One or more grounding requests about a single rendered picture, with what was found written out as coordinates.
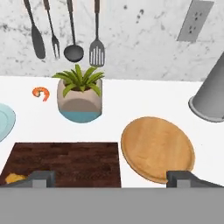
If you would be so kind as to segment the grey hanging slotted spatula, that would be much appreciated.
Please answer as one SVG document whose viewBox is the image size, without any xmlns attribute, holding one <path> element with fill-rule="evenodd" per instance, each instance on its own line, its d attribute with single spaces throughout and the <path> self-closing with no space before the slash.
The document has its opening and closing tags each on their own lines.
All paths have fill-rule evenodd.
<svg viewBox="0 0 224 224">
<path fill-rule="evenodd" d="M 100 0 L 94 0 L 95 39 L 89 47 L 89 64 L 91 67 L 103 67 L 105 64 L 105 47 L 99 39 Z"/>
</svg>

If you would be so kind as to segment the light blue plate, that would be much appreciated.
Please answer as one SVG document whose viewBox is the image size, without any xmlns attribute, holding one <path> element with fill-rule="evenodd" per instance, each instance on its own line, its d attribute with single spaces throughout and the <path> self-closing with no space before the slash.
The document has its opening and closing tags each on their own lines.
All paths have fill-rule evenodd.
<svg viewBox="0 0 224 224">
<path fill-rule="evenodd" d="M 0 103 L 0 142 L 2 142 L 13 129 L 16 122 L 14 110 L 6 104 Z"/>
</svg>

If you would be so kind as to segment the orange shrimp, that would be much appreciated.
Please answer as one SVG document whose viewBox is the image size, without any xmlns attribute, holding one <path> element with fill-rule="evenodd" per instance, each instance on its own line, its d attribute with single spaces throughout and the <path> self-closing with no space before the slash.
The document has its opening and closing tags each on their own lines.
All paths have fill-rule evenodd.
<svg viewBox="0 0 224 224">
<path fill-rule="evenodd" d="M 43 101 L 46 102 L 50 96 L 50 92 L 48 91 L 47 88 L 45 87 L 35 87 L 33 90 L 32 90 L 32 94 L 35 96 L 35 97 L 40 97 L 41 94 L 44 95 L 44 98 L 43 98 Z"/>
</svg>

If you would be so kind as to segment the dark grey hanging fork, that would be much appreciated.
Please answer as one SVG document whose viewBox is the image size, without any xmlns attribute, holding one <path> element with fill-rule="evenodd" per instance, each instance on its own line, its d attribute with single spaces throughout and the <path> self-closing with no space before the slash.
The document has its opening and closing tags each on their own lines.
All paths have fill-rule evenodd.
<svg viewBox="0 0 224 224">
<path fill-rule="evenodd" d="M 43 1 L 44 1 L 44 6 L 45 6 L 45 10 L 46 10 L 46 13 L 48 16 L 48 21 L 49 21 L 49 25 L 50 25 L 50 29 L 51 29 L 51 33 L 52 33 L 52 49 L 53 49 L 54 57 L 56 60 L 58 60 L 60 58 L 60 42 L 54 34 L 53 22 L 52 22 L 51 13 L 50 13 L 49 0 L 43 0 Z"/>
</svg>

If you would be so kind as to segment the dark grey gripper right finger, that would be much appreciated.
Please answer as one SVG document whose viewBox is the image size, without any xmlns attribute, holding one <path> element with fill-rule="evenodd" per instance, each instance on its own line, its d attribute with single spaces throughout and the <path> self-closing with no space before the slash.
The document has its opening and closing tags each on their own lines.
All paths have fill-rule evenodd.
<svg viewBox="0 0 224 224">
<path fill-rule="evenodd" d="M 193 187 L 220 187 L 212 182 L 197 178 L 190 171 L 168 171 L 166 187 L 193 188 Z"/>
</svg>

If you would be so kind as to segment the potted green plant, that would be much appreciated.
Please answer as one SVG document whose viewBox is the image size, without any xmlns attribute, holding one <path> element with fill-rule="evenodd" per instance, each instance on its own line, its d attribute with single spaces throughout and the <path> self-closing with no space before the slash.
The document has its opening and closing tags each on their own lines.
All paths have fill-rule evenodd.
<svg viewBox="0 0 224 224">
<path fill-rule="evenodd" d="M 79 64 L 74 69 L 56 73 L 59 79 L 57 104 L 59 112 L 69 121 L 89 123 L 102 115 L 102 79 L 104 72 L 94 66 L 82 70 Z"/>
</svg>

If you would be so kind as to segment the round light wooden board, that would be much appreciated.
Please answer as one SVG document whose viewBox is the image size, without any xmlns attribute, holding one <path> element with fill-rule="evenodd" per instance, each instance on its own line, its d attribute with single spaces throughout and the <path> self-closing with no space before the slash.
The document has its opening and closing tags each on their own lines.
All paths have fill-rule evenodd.
<svg viewBox="0 0 224 224">
<path fill-rule="evenodd" d="M 175 124 L 145 116 L 122 132 L 122 154 L 129 166 L 149 181 L 166 184 L 168 171 L 193 169 L 195 155 L 188 136 Z"/>
</svg>

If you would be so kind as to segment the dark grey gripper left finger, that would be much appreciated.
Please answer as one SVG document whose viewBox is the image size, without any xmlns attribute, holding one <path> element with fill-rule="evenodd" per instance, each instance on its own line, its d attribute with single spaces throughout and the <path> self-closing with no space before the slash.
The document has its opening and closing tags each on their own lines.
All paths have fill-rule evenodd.
<svg viewBox="0 0 224 224">
<path fill-rule="evenodd" d="M 26 179 L 3 185 L 3 187 L 55 187 L 54 171 L 33 171 Z"/>
</svg>

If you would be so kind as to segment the dark grey hanging spoon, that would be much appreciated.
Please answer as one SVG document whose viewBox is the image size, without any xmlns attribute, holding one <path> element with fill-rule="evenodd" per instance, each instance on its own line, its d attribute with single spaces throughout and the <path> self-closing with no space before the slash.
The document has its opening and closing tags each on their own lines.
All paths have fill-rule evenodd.
<svg viewBox="0 0 224 224">
<path fill-rule="evenodd" d="M 33 15 L 32 15 L 32 8 L 30 6 L 29 0 L 23 0 L 24 6 L 27 9 L 29 18 L 31 20 L 31 40 L 34 48 L 34 52 L 38 59 L 43 60 L 46 57 L 46 49 L 44 45 L 43 38 L 38 27 L 35 25 Z"/>
</svg>

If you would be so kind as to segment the yellow pastry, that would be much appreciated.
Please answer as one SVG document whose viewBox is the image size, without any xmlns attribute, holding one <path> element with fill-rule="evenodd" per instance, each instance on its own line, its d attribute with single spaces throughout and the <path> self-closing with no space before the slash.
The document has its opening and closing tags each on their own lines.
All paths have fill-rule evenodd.
<svg viewBox="0 0 224 224">
<path fill-rule="evenodd" d="M 20 180 L 24 180 L 24 179 L 26 179 L 25 175 L 20 175 L 20 174 L 16 174 L 16 173 L 10 173 L 6 177 L 5 182 L 7 184 L 10 184 L 10 183 L 14 183 L 14 182 L 17 182 L 17 181 L 20 181 Z"/>
</svg>

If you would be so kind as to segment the grey cone-shaped appliance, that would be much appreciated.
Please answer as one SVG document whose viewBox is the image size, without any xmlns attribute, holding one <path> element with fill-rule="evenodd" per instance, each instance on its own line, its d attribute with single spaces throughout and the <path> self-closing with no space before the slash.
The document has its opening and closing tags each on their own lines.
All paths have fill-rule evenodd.
<svg viewBox="0 0 224 224">
<path fill-rule="evenodd" d="M 224 52 L 188 105 L 196 116 L 206 121 L 224 122 Z"/>
</svg>

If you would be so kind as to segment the grey wall socket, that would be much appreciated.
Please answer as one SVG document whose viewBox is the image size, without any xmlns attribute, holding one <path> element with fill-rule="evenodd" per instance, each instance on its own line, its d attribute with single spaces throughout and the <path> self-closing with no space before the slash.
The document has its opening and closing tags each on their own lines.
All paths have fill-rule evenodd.
<svg viewBox="0 0 224 224">
<path fill-rule="evenodd" d="M 213 6 L 214 1 L 192 0 L 177 41 L 195 42 Z"/>
</svg>

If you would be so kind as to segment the dark grey hanging ladle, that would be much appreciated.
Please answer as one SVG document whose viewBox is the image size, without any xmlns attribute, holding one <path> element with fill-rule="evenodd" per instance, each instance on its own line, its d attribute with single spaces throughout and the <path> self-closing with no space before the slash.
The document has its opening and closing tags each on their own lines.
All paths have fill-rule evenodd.
<svg viewBox="0 0 224 224">
<path fill-rule="evenodd" d="M 66 0 L 69 19 L 70 19 L 70 26 L 71 26 L 71 33 L 72 33 L 72 40 L 73 43 L 68 45 L 64 50 L 64 56 L 70 62 L 78 62 L 81 61 L 84 56 L 84 50 L 81 46 L 76 44 L 75 40 L 75 31 L 74 31 L 74 16 L 73 16 L 73 0 Z"/>
</svg>

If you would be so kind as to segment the dark wooden cutting board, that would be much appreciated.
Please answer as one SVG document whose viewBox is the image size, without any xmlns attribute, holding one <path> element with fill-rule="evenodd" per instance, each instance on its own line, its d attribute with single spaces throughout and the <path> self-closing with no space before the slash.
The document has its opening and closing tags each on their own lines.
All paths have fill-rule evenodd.
<svg viewBox="0 0 224 224">
<path fill-rule="evenodd" d="M 117 143 L 15 143 L 0 174 L 55 172 L 57 187 L 119 187 Z"/>
</svg>

